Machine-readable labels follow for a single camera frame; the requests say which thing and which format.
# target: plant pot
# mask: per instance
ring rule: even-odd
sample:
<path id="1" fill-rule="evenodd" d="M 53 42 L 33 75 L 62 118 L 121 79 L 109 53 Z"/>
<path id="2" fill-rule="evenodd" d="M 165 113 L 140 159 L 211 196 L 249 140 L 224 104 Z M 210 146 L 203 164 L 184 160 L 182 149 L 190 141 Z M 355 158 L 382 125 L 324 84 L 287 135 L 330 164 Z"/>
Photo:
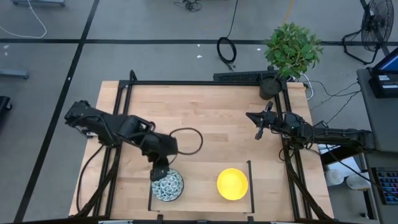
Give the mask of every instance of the plant pot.
<path id="1" fill-rule="evenodd" d="M 270 100 L 282 91 L 282 82 L 275 77 L 265 77 L 260 80 L 260 97 Z"/>

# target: wooden table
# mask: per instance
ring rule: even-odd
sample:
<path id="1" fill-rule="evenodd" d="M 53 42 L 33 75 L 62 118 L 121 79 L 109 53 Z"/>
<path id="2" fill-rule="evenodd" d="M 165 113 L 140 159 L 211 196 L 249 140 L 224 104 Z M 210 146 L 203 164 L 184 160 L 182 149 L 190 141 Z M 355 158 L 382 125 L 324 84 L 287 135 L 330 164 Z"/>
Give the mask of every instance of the wooden table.
<path id="1" fill-rule="evenodd" d="M 99 110 L 112 113 L 117 86 L 118 82 L 102 83 L 96 105 Z M 302 83 L 288 83 L 288 88 L 292 111 L 311 123 Z M 294 221 L 285 164 L 278 158 L 282 149 L 280 136 L 267 129 L 260 141 L 255 140 L 257 129 L 245 115 L 245 112 L 262 111 L 266 103 L 258 96 L 258 86 L 134 85 L 129 114 L 154 121 L 159 133 L 193 127 L 203 134 L 202 150 L 194 156 L 178 155 L 170 167 L 184 173 L 192 172 L 204 183 L 214 181 L 216 169 L 239 167 L 251 161 L 256 210 L 255 213 L 244 213 L 243 210 L 250 208 L 247 204 L 250 200 L 231 205 L 229 201 L 220 199 L 214 189 L 210 189 L 213 193 L 204 190 L 211 186 L 198 184 L 196 195 L 187 193 L 183 202 L 177 199 L 171 206 L 153 198 L 152 209 L 160 212 L 148 211 L 152 164 L 141 156 L 139 149 L 123 144 L 111 218 L 153 220 L 158 214 L 163 214 L 165 220 L 246 221 L 248 216 L 253 216 L 255 221 Z M 193 151 L 199 144 L 195 133 L 181 132 L 175 136 L 181 151 Z M 88 140 L 82 166 L 99 146 L 97 139 Z M 81 207 L 98 186 L 103 153 L 104 150 L 91 161 L 84 173 Z M 319 155 L 301 150 L 301 157 L 308 191 L 325 213 L 332 217 Z M 297 188 L 296 191 L 301 217 L 305 217 L 301 194 Z M 107 196 L 108 191 L 105 190 L 100 214 L 104 212 Z M 75 199 L 76 192 L 71 215 L 76 213 Z"/>

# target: floor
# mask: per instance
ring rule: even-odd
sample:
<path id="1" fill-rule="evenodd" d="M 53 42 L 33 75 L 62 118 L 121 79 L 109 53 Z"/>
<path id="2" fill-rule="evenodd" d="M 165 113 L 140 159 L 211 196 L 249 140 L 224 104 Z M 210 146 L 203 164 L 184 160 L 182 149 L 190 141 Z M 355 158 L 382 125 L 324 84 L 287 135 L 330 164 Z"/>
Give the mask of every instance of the floor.
<path id="1" fill-rule="evenodd" d="M 47 27 L 45 39 L 61 39 L 58 42 L 64 40 L 63 44 L 9 43 L 2 40 L 15 37 L 0 30 L 0 67 L 27 69 L 30 74 L 29 80 L 0 78 L 0 95 L 10 96 L 14 105 L 0 134 L 0 223 L 14 220 L 70 72 L 77 40 L 82 36 L 93 3 L 97 1 L 67 0 L 64 8 L 33 5 Z M 269 38 L 283 21 L 289 2 L 240 1 L 230 39 Z M 173 0 L 100 0 L 87 39 L 216 40 L 225 36 L 231 25 L 235 1 L 203 0 L 201 3 L 203 9 L 193 13 L 177 7 Z M 301 0 L 295 3 L 288 21 L 311 28 L 323 40 L 340 41 L 345 34 L 360 28 L 362 14 L 359 0 Z M 43 32 L 28 7 L 15 6 L 5 0 L 0 2 L 0 26 L 23 35 L 41 35 Z M 390 41 L 398 41 L 397 29 L 392 31 Z M 236 47 L 236 72 L 266 69 L 264 45 L 241 44 Z M 364 58 L 372 56 L 362 47 L 349 49 Z M 376 61 L 382 58 L 379 54 Z M 341 46 L 325 46 L 321 64 L 307 75 L 311 80 L 324 83 L 329 92 L 336 93 L 355 82 L 355 71 L 359 68 L 364 65 L 347 57 Z M 74 101 L 84 99 L 94 105 L 101 82 L 127 79 L 130 69 L 140 80 L 212 80 L 214 73 L 229 72 L 218 59 L 215 44 L 85 44 L 24 221 L 67 216 L 85 139 L 65 126 L 62 116 Z M 328 98 L 319 84 L 314 83 L 313 87 L 315 96 L 309 100 L 311 108 Z M 356 85 L 348 91 L 358 89 Z M 315 108 L 312 110 L 313 121 L 329 120 L 348 98 L 333 98 Z M 369 129 L 360 94 L 330 126 Z M 347 222 L 377 223 L 359 216 L 360 212 L 366 211 L 362 192 L 341 185 L 330 188 L 330 195 L 336 218 Z"/>

